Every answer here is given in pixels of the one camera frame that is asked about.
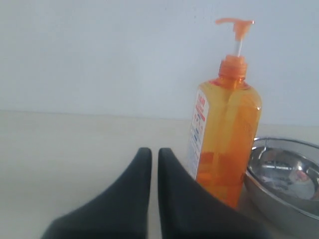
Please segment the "pump dispenser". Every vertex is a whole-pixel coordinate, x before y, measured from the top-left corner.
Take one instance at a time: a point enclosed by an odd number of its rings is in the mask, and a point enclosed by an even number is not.
[[[188,144],[188,171],[208,192],[237,206],[261,114],[261,99],[245,82],[242,41],[254,21],[233,23],[235,52],[221,61],[218,78],[199,85]]]

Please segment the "stainless steel bowl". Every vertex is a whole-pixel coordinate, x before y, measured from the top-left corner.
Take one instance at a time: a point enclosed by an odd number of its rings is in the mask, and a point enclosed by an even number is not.
[[[273,223],[302,239],[319,239],[319,146],[255,138],[245,186]]]

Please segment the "black object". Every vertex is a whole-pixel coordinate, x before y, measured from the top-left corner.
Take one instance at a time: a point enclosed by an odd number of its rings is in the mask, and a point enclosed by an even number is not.
[[[54,220],[42,239],[145,239],[152,152],[140,148],[123,174],[101,195]]]
[[[271,239],[262,225],[224,205],[185,171],[170,148],[159,150],[163,239]]]

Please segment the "bowl rim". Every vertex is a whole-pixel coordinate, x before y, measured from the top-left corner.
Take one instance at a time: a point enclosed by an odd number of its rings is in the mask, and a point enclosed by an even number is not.
[[[275,139],[275,140],[285,140],[285,141],[290,141],[290,142],[295,142],[295,143],[301,143],[301,144],[305,144],[311,147],[315,147],[317,149],[319,149],[319,146],[316,144],[312,144],[312,143],[308,143],[306,141],[300,141],[300,140],[296,140],[296,139],[292,139],[292,138],[285,138],[285,137],[256,137],[254,138],[254,142],[258,141],[258,140],[265,140],[265,139]],[[272,199],[274,199],[275,201],[279,202],[280,204],[283,204],[284,206],[293,209],[294,211],[297,211],[300,214],[303,214],[307,217],[313,218],[315,220],[319,220],[319,216],[314,215],[310,212],[307,212],[305,210],[299,209],[298,207],[284,201],[283,199],[277,197],[276,195],[274,195],[273,193],[271,193],[269,190],[267,190],[263,185],[261,185],[261,183],[259,183],[259,181],[254,177],[254,173],[249,169],[249,167],[247,167],[246,170],[246,176],[260,189],[262,190],[265,194],[267,194],[268,196],[270,196]]]

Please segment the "bottle label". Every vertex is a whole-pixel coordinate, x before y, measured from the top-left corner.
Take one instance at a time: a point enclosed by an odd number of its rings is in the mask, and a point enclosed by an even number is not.
[[[203,91],[198,90],[188,140],[188,172],[195,179],[203,145],[209,104]]]

